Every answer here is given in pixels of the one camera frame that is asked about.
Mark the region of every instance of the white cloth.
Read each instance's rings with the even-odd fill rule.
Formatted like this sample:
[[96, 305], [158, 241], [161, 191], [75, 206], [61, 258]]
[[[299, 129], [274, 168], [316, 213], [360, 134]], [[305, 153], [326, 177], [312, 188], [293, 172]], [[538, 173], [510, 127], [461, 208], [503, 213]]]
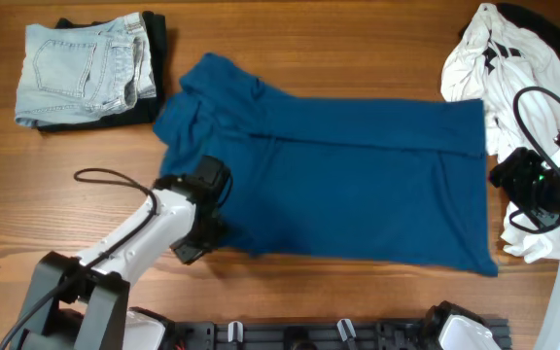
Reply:
[[[505, 160], [517, 147], [532, 149], [513, 116], [514, 95], [525, 87], [538, 86], [560, 97], [560, 60], [537, 34], [518, 28], [498, 13], [496, 6], [481, 4], [461, 43], [446, 59], [441, 93], [447, 101], [483, 99], [486, 148], [489, 155]], [[560, 165], [560, 152], [553, 138], [560, 129], [560, 105], [541, 92], [520, 98], [520, 116], [539, 144]], [[513, 227], [508, 216], [517, 210], [507, 207], [505, 251], [524, 257], [527, 263], [540, 258], [560, 258], [560, 228], [535, 235]], [[535, 228], [526, 216], [515, 218], [520, 225]]]

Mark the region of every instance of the blue fabric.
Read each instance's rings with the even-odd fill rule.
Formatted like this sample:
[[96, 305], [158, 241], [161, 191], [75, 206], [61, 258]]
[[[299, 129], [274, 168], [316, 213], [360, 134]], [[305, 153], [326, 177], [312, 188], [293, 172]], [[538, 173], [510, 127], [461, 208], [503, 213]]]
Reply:
[[481, 101], [297, 98], [211, 53], [180, 83], [160, 173], [230, 167], [226, 245], [498, 274]]

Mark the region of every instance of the light blue denim jeans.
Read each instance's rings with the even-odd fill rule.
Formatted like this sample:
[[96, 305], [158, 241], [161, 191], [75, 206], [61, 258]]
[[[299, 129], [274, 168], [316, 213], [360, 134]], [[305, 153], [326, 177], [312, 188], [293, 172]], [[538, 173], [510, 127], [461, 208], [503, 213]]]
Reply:
[[156, 95], [140, 14], [76, 29], [25, 30], [15, 121], [24, 126], [85, 123]]

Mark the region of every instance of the wooden surface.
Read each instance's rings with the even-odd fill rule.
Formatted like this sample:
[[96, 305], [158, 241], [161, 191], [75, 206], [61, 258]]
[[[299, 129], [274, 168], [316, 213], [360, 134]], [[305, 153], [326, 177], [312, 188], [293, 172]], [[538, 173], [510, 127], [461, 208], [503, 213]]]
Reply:
[[[560, 3], [530, 3], [560, 24]], [[437, 0], [0, 7], [0, 338], [15, 321], [42, 256], [87, 247], [142, 201], [128, 189], [78, 184], [73, 172], [102, 166], [151, 184], [165, 149], [149, 125], [48, 136], [16, 126], [24, 25], [54, 25], [60, 17], [107, 20], [141, 10], [165, 14], [170, 91], [204, 53], [215, 52], [300, 96], [441, 100], [442, 64], [477, 6]], [[514, 348], [531, 349], [557, 264], [528, 265], [502, 252], [497, 237], [505, 203], [490, 188], [498, 278], [385, 262], [250, 260], [228, 251], [183, 266], [166, 252], [135, 286], [130, 304], [181, 321], [308, 322], [421, 317], [447, 299], [509, 318]]]

